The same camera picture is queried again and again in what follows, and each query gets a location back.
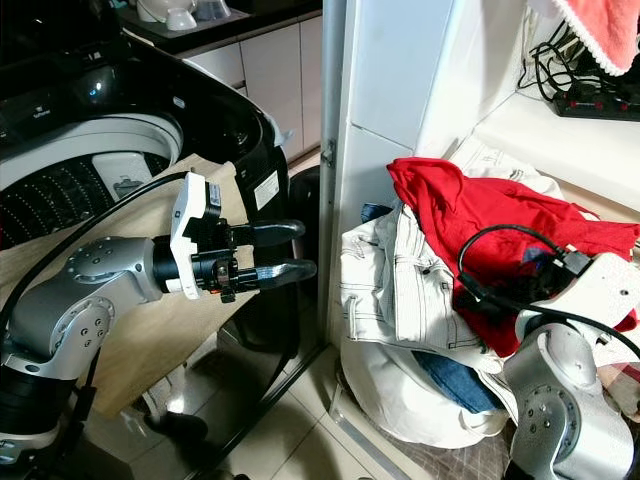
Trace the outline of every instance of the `pink towel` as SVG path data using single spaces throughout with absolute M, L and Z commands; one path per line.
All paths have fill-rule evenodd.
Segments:
M 553 0 L 602 69 L 622 75 L 638 52 L 640 0 Z

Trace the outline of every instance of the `tiled floor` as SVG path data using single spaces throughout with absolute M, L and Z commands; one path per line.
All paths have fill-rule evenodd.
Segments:
M 251 480 L 398 478 L 374 458 L 381 454 L 404 472 L 401 478 L 431 478 L 385 440 L 346 396 L 341 397 L 339 410 L 371 448 L 363 448 L 329 416 L 337 355 L 333 347 L 325 350 L 220 468 L 244 473 Z

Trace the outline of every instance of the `white cabinet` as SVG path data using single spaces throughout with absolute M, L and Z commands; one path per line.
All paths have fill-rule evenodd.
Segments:
M 185 62 L 196 64 L 232 87 L 244 81 L 242 56 L 240 55 L 240 44 L 238 43 L 232 43 L 226 47 L 189 57 Z
M 320 143 L 322 118 L 322 17 L 300 23 L 304 148 Z
M 240 42 L 247 94 L 276 120 L 280 130 L 293 132 L 285 145 L 287 158 L 304 148 L 300 27 L 281 28 Z

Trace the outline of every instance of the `black cylinder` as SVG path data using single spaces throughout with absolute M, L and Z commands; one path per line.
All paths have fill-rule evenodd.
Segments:
M 53 430 L 75 383 L 0 367 L 0 432 L 32 435 Z

